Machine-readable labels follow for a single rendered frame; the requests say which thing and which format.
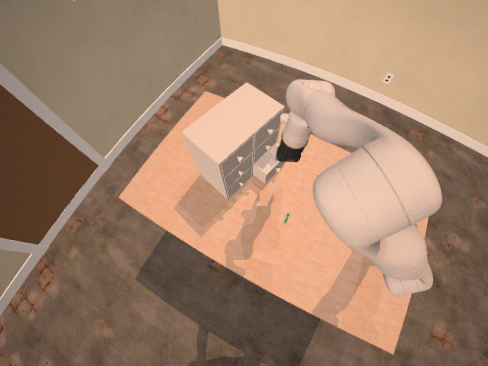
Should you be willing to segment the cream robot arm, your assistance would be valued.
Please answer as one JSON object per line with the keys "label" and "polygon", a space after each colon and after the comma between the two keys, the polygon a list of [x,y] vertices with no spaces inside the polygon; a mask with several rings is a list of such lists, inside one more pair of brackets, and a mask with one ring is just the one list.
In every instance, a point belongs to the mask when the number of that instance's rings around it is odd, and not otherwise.
{"label": "cream robot arm", "polygon": [[433,275],[414,224],[441,207],[436,175],[407,140],[335,96],[331,83],[318,80],[294,80],[286,91],[290,135],[312,132],[327,143],[359,148],[316,177],[316,207],[342,242],[383,273],[391,294],[428,290]]}

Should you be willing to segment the small beige chest of drawers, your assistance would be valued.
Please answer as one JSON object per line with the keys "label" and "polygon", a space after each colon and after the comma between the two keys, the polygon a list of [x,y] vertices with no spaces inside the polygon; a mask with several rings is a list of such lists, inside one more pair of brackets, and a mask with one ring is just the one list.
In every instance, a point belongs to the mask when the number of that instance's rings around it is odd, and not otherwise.
{"label": "small beige chest of drawers", "polygon": [[200,174],[227,200],[224,178],[240,163],[225,177],[220,164],[253,136],[253,176],[255,133],[284,107],[245,83],[182,131]]}

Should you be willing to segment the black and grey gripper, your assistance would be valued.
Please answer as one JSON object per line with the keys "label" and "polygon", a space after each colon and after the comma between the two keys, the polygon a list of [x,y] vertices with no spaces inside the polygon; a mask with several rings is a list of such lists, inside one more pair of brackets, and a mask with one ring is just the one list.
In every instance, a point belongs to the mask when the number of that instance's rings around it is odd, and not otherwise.
{"label": "black and grey gripper", "polygon": [[[305,138],[296,138],[290,135],[286,129],[288,113],[280,116],[280,122],[285,124],[282,132],[280,146],[277,146],[276,160],[280,162],[299,162],[303,148],[308,144],[310,135]],[[282,143],[283,142],[283,143]]]}

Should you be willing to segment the grey drawer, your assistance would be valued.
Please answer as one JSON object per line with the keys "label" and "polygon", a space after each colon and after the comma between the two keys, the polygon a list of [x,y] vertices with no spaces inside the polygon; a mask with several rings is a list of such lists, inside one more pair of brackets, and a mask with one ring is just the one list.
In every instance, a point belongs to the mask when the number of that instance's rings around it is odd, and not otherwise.
{"label": "grey drawer", "polygon": [[233,152],[221,165],[223,177],[230,173],[239,163],[253,151],[253,136]]}
{"label": "grey drawer", "polygon": [[[268,150],[271,146],[276,143],[279,128],[274,132],[273,135],[268,137],[258,148],[254,150],[254,163]],[[268,146],[270,145],[270,146]]]}
{"label": "grey drawer", "polygon": [[[256,149],[267,137],[272,135],[274,131],[280,126],[281,110],[269,122],[267,122],[261,129],[255,133],[254,149]],[[270,130],[271,129],[271,130]],[[272,130],[273,129],[273,130]]]}
{"label": "grey drawer", "polygon": [[230,198],[240,187],[245,185],[245,182],[252,176],[252,166],[241,176],[238,180],[236,180],[228,189],[227,194]]}
{"label": "grey drawer", "polygon": [[253,175],[255,175],[264,184],[276,173],[281,171],[285,162],[276,160],[278,144],[274,144],[255,164],[253,164]]}
{"label": "grey drawer", "polygon": [[226,189],[232,185],[240,176],[244,175],[244,172],[252,166],[252,153],[243,160],[230,174],[228,174],[225,178],[225,185]]}

